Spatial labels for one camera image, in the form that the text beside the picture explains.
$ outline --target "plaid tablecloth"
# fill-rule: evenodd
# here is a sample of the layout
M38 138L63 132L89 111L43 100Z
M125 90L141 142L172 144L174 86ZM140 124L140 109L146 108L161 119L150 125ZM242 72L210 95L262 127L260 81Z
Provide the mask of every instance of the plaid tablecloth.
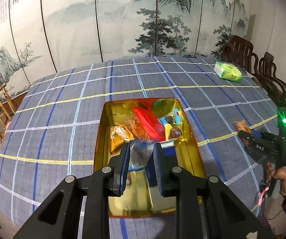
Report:
M0 147L0 212L21 226L64 177L90 175L104 103L145 97L180 100L206 175L219 176L252 208L263 158L244 151L234 122L244 119L254 129L277 134L276 106L246 74L240 84L220 79L214 63L206 58L120 59L37 81ZM174 227L174 215L110 219L111 238L174 238Z

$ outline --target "snack bag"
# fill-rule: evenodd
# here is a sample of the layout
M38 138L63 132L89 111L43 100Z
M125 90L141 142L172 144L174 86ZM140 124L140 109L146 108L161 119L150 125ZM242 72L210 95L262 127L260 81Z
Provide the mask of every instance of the snack bag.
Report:
M170 124L166 123L166 124L164 125L164 129L165 129L165 139L166 139L166 140L169 140L169 135L170 135L172 126L171 126Z
M246 131L246 132L248 132L248 133L251 133L251 130L250 130L249 127L246 125L245 120L235 121L235 129L236 129L237 132L239 132L239 131L241 131L241 130L244 130L244 131ZM242 139L242 141L243 141L243 143L244 143L244 145L245 145L246 147L249 146L248 140Z
M150 110L140 107L133 107L133 111L144 130L153 141L161 142L165 140L165 130L163 125Z
M164 115L161 118L158 118L158 121L165 127L165 124L180 124L181 121L183 121L183 114L178 109L174 109L170 113Z
M134 139L133 134L124 125L110 127L110 153L118 148L124 141Z
M150 140L149 135L145 132L142 124L139 122L136 115L133 115L128 118L127 120L127 126L137 139L140 139L142 141L148 141Z
M183 132L182 132L181 127L179 125L175 125L171 128L169 132L169 139L179 138L182 135L183 135Z

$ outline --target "plastic bag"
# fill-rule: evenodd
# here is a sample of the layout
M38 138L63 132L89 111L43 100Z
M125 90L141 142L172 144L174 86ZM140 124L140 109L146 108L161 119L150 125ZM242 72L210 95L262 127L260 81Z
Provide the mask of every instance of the plastic bag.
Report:
M139 122L136 115L132 115L127 119L127 127L132 132L135 138L140 139L142 141L150 140L149 135L145 132L144 127Z
M164 115L161 118L158 118L158 121L165 127L165 124L170 125L178 125L181 121L183 121L183 114L178 109L174 109L173 111L169 112L168 114Z
M149 137L156 142L165 140L163 125L150 110L140 107L133 107L133 111Z
M153 141L144 142L137 139L130 142L131 156L129 172L140 171L145 168L153 153L154 144L155 142Z
M110 127L110 153L123 144L134 139L133 134L124 125Z
M241 82L241 71L230 63L217 61L215 63L214 71L222 79L233 82Z

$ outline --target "yellow stripe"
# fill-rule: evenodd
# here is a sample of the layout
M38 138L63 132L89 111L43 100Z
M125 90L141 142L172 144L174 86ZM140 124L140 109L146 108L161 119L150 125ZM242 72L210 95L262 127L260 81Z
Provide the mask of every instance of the yellow stripe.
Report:
M193 65L209 65L209 66L214 66L214 65L211 65L211 64L204 64L204 63L191 63L191 62L162 62L162 61L154 61L154 62L143 62L143 63L135 63L136 65L145 65L145 64L155 64L155 63L169 63L169 64L193 64ZM125 67L125 66L133 66L134 64L123 64L123 65L115 65L115 66L107 66L107 67L100 67L100 68L94 68L92 69L92 71L94 70L99 70L99 69L104 69L104 68L111 68L111 67ZM35 83L34 85L32 85L31 87L37 85L37 84L40 84L40 83L44 83L44 82L48 82L48 81L52 81L54 79L58 79L58 78L61 78L61 77L64 77L64 76L68 76L68 75L73 75L73 74L77 74L77 73L82 73L82 72L88 72L88 70L82 70L82 71L78 71L78 72L73 72L73 73L67 73L67 74L64 74L64 75L60 75L60 76L57 76L56 78L51 78L49 80L46 80L46 81L42 81L42 82L37 82Z
M259 86L241 86L241 85L188 85L188 86L178 86L178 85L174 85L174 86L168 86L168 87L155 87L155 88L147 88L147 89L144 89L145 91L152 91L152 90L163 90L163 89L173 89L173 88L198 88L198 87L201 87L201 88L207 88L207 87L227 87L227 88L234 88L234 87L244 87L244 88L258 88ZM141 92L142 90L139 89L139 90L131 90L131 91L121 91L121 92L112 92L112 93L102 93L102 94L96 94L96 95L90 95L90 96L85 96L85 97L82 97L81 99L84 100L84 99L90 99L90 98L96 98L96 97L104 97L104 96L109 96L110 94L112 95L116 95L116 94L125 94L125 93L134 93L134 92ZM41 108L41 107L45 107L45 106L48 106L48 105L53 105L53 104L59 104L59 103L65 103L65 102L75 102L75 101L78 101L79 98L74 98L74 99L68 99L68 100L63 100L63 101L57 101L57 102L49 102L49 103L46 103L46 104L42 104L42 105L39 105L37 107L30 107L30 108L26 108L26 109L23 109L23 110L20 110L20 111L16 111L17 113L19 112L25 112L25 111L29 111L29 110L33 110L35 108Z
M274 118L276 118L277 115L271 116L270 118L263 120L253 126L250 126L249 128L255 128L258 127ZM223 139L227 139L229 137L232 137L233 135L237 135L238 132L233 132L221 137L217 137L217 138L212 138L212 139L208 139L208 140L203 140L201 142L198 142L197 145L203 146L206 145L209 142L216 142L216 141L220 141ZM39 164L57 164L57 165L67 165L68 161L59 161L59 160L44 160L44 159L31 159L31 158L24 158L24 157L15 157L15 156L8 156L8 155L4 155L4 154L0 154L0 157L3 158L7 158L7 159L12 159L12 160L18 160L18 161L23 161L23 162L30 162L30 163L39 163ZM89 164L93 164L94 161L93 160L84 160L84 161L71 161L72 165L89 165Z
M271 116L270 118L266 119L266 120L263 120L253 126L250 126L249 128L255 128L255 127L258 127L274 118L276 118L277 115L274 115L274 116ZM220 140L223 140L223 139L226 139L226 138L230 138L232 137L233 135L237 135L238 132L233 132L233 133L230 133L230 134L227 134L227 135L224 135L224 136L221 136L221 137L216 137L216 138L211 138L211 139L208 139L208 140L203 140L203 141L200 141L197 143L198 146L203 146L203 145L206 145L208 144L209 142L217 142L217 141L220 141Z
M59 161L59 160L45 160L45 159L32 159L32 158L24 158L24 157L16 157L16 156L8 156L4 154L0 154L0 157L18 160L22 162L29 163L39 163L39 164L58 164L58 165L67 165L68 161ZM84 161L71 161L72 165L85 165L85 164L93 164L93 160L84 160Z

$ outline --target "pine tree painting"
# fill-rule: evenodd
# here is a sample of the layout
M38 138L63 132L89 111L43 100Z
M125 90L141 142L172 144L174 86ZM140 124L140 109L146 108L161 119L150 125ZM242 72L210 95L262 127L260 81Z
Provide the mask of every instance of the pine tree painting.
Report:
M160 12L157 13L157 29L156 29L156 11L147 10L141 8L137 11L137 14L146 16L146 21L140 26L143 30L147 30L146 34L141 34L138 39L136 48L132 48L129 52L132 53L147 53L147 56L153 56L155 54L155 43L156 43L156 55L161 56L165 54L165 48L172 48L174 52L172 55L182 54L186 51L185 43L188 42L189 38L184 37L191 30L184 25L181 20L181 16L176 17L168 16L167 19L160 18Z
M218 42L215 45L218 48L214 51L211 51L211 55L216 57L218 60L222 59L223 46L228 42L228 39L230 38L230 31L231 29L229 27L223 25L219 26L219 28L214 30L213 32L213 34L219 34L219 36L217 37Z
M236 24L236 26L235 26L235 28L237 30L239 30L240 28L246 28L246 24L245 24L244 20L239 19L237 24Z
M185 53L187 50L187 47L185 47L185 42L189 41L189 37L183 37L180 33L181 30L183 30L183 34L187 35L189 32L191 32L190 28L187 28L187 26L184 25L184 23L181 20L181 15L177 15L176 17L172 17L171 15L168 16L169 20L172 22L173 25L173 32L175 33L174 36L174 53L181 55L182 53Z
M20 61L21 64L25 67L28 65L29 58L33 57L33 50L31 50L31 42L24 44L23 51L20 51Z

